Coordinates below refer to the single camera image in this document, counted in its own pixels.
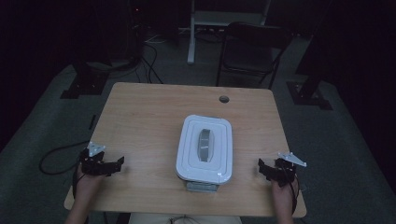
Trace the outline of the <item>person's right hand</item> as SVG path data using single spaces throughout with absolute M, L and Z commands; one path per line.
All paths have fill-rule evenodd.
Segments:
M 298 191 L 298 184 L 296 180 L 294 180 L 291 185 L 286 185 L 284 187 L 280 187 L 277 181 L 272 180 L 271 185 L 274 206 L 276 204 L 293 205 L 293 200 L 295 199 Z

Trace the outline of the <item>black stand base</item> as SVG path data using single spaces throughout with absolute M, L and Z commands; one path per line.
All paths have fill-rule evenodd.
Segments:
M 330 102 L 323 98 L 317 82 L 288 81 L 287 86 L 296 105 L 314 105 L 322 110 L 332 110 Z
M 76 76 L 61 99 L 77 99 L 80 95 L 101 95 L 109 73 L 94 71 L 86 63 L 72 63 Z

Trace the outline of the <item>clear storage container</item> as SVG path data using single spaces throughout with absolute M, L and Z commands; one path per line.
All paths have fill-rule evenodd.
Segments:
M 217 192 L 221 185 L 231 180 L 230 175 L 178 175 L 178 177 L 186 182 L 186 188 L 189 191 L 199 192 Z

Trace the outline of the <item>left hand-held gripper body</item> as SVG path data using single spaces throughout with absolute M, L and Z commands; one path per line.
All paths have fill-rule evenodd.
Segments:
M 79 162 L 81 164 L 81 171 L 86 175 L 106 175 L 113 174 L 112 164 L 105 163 L 103 157 L 105 156 L 105 146 L 97 145 L 90 141 L 89 144 L 80 152 Z

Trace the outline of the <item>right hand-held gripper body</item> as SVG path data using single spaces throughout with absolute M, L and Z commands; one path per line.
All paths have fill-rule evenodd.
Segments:
M 307 163 L 292 152 L 278 153 L 278 158 L 275 160 L 275 171 L 269 179 L 275 180 L 281 188 L 291 184 L 296 176 L 298 165 L 306 167 Z

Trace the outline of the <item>person's left hand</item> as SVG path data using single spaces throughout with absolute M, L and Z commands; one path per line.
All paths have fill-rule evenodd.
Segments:
M 75 198 L 78 200 L 88 200 L 95 196 L 99 190 L 104 175 L 86 175 L 81 171 L 81 166 L 77 169 L 77 184 Z

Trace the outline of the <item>person's light trousers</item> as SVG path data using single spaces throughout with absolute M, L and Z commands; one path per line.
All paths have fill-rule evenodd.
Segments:
M 240 217 L 132 213 L 128 224 L 243 224 Z

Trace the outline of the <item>white container lid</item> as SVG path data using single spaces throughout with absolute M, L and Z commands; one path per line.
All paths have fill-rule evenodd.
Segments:
M 227 119 L 189 115 L 177 150 L 177 175 L 184 180 L 223 185 L 233 174 L 233 128 Z

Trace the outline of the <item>black folding chair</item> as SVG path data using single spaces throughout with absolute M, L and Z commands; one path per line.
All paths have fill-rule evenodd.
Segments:
M 289 29 L 236 21 L 224 30 L 216 85 L 222 72 L 260 77 L 260 84 L 271 75 L 268 89 L 275 81 L 280 59 L 293 39 Z

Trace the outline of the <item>white metal stand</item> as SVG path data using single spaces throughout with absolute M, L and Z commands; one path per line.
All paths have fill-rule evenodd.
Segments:
M 224 27 L 233 21 L 243 21 L 264 25 L 272 0 L 263 0 L 263 9 L 260 13 L 229 12 L 229 11 L 207 11 L 195 8 L 195 0 L 191 0 L 191 22 L 190 22 L 190 44 L 187 64 L 195 61 L 195 31 L 197 26 Z

